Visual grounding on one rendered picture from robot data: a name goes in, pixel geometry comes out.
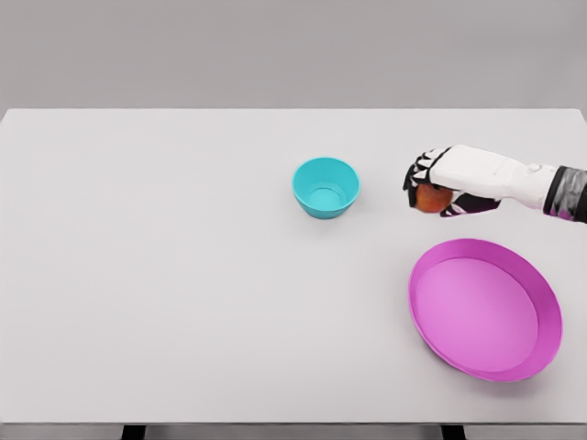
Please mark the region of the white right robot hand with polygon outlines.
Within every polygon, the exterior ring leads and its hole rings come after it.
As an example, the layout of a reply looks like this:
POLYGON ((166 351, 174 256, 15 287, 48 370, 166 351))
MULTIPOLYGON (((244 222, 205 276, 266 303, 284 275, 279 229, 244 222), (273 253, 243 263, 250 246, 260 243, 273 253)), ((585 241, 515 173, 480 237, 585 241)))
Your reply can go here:
POLYGON ((477 148, 456 145, 422 153, 408 168, 403 190, 409 206, 415 208, 415 190, 419 184, 451 189, 450 206, 438 215, 454 217, 479 214, 497 209, 503 195, 505 178, 496 175, 499 156, 477 148))

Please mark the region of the red apple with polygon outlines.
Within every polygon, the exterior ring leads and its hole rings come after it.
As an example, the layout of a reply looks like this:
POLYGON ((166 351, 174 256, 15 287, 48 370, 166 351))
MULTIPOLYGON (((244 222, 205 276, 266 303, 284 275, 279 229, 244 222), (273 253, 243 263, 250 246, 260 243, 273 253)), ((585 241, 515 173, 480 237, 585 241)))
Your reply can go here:
POLYGON ((426 214, 445 211, 453 199, 451 189, 433 184, 419 184, 415 190, 415 208, 426 214))

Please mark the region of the blue bowl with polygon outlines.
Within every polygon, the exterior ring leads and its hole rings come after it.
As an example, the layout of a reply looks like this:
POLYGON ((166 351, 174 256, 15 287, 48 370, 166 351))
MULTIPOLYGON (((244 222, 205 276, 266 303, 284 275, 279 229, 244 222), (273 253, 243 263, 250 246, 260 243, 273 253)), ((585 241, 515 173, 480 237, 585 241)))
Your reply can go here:
POLYGON ((295 170, 292 189, 294 198, 308 215, 328 220, 343 215, 357 200, 360 177, 341 159, 313 158, 295 170))

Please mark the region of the pink plate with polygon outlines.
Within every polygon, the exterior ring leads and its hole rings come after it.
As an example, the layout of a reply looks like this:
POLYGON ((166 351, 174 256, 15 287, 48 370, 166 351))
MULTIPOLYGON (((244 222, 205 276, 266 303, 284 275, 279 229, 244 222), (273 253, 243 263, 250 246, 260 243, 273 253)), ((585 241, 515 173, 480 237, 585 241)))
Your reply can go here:
POLYGON ((559 353, 556 293, 525 258, 496 243, 439 243, 413 266, 407 298, 415 328, 453 368, 480 380, 527 380, 559 353))

